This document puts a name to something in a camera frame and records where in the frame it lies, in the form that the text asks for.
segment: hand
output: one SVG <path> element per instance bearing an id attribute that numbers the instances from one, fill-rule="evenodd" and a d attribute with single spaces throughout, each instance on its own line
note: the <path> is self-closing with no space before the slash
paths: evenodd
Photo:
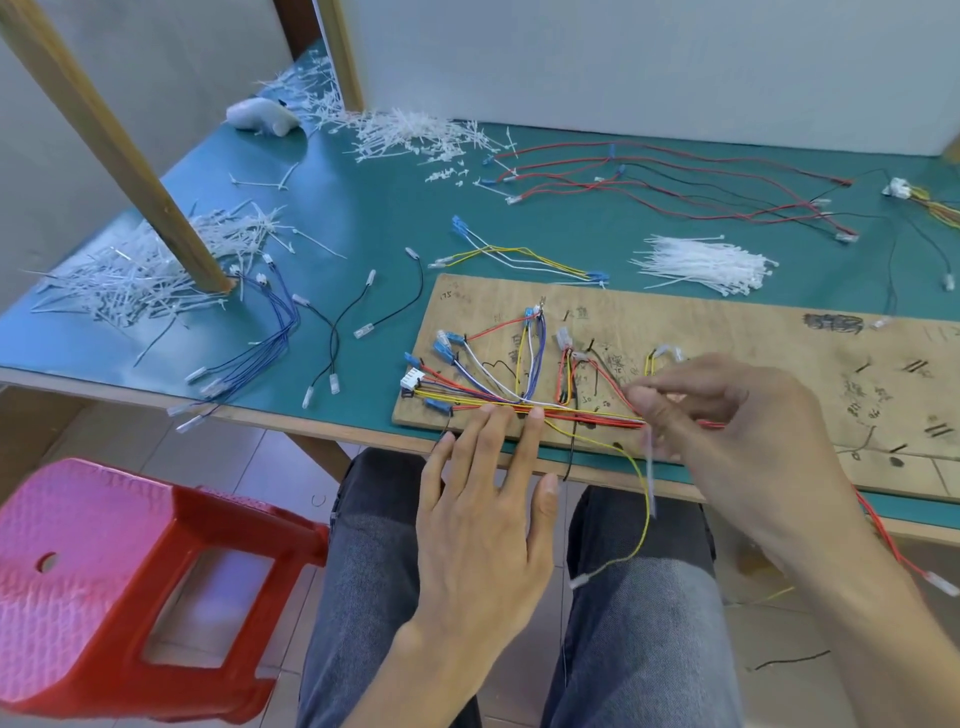
<path id="1" fill-rule="evenodd" d="M 485 404 L 459 439 L 451 432 L 441 438 L 420 479 L 420 603 L 409 625 L 443 645 L 451 662 L 465 661 L 475 671 L 465 702 L 530 620 L 553 572 L 557 476 L 540 479 L 527 533 L 526 491 L 543 431 L 541 408 L 524 422 L 503 486 L 493 481 L 515 417 L 510 407 Z"/>
<path id="2" fill-rule="evenodd" d="M 787 372 L 707 354 L 641 377 L 627 397 L 710 504 L 778 566 L 870 534 L 820 403 Z"/>

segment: jeans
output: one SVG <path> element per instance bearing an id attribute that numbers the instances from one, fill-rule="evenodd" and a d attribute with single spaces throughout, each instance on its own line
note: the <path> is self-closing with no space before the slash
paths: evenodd
<path id="1" fill-rule="evenodd" d="M 423 459 L 366 449 L 333 507 L 297 728 L 341 725 L 420 593 L 415 519 Z M 643 496 L 589 487 L 570 524 L 571 577 L 630 553 Z M 389 725 L 384 717 L 383 724 Z M 662 498 L 643 549 L 574 592 L 543 728 L 730 728 L 743 724 L 702 509 Z M 452 728 L 481 728 L 476 697 Z"/>

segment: red plastic stool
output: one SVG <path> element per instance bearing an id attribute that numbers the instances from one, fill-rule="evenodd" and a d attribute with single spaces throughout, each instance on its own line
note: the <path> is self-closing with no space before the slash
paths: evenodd
<path id="1" fill-rule="evenodd" d="M 276 680 L 254 677 L 329 529 L 249 498 L 84 460 L 37 471 L 0 509 L 0 707 L 49 717 L 244 723 Z M 206 548 L 274 565 L 221 667 L 141 658 L 156 618 Z"/>

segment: left hand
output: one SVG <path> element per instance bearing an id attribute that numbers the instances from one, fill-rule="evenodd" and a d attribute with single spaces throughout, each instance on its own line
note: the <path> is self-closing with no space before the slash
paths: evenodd
<path id="1" fill-rule="evenodd" d="M 474 691 L 530 620 L 553 573 L 557 476 L 540 479 L 527 533 L 526 492 L 544 427 L 541 408 L 524 421 L 502 487 L 494 482 L 515 417 L 511 407 L 485 404 L 459 439 L 451 432 L 441 438 L 420 479 L 420 602 L 404 628 L 443 645 L 452 661 L 468 662 L 466 682 Z"/>

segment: white wall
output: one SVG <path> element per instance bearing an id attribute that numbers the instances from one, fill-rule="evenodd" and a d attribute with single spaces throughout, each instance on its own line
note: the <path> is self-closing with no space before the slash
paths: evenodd
<path id="1" fill-rule="evenodd" d="M 344 0 L 364 101 L 446 118 L 938 155 L 958 0 Z"/>
<path id="2" fill-rule="evenodd" d="M 290 63 L 272 0 L 41 0 L 158 174 Z M 0 41 L 0 310 L 129 204 Z"/>

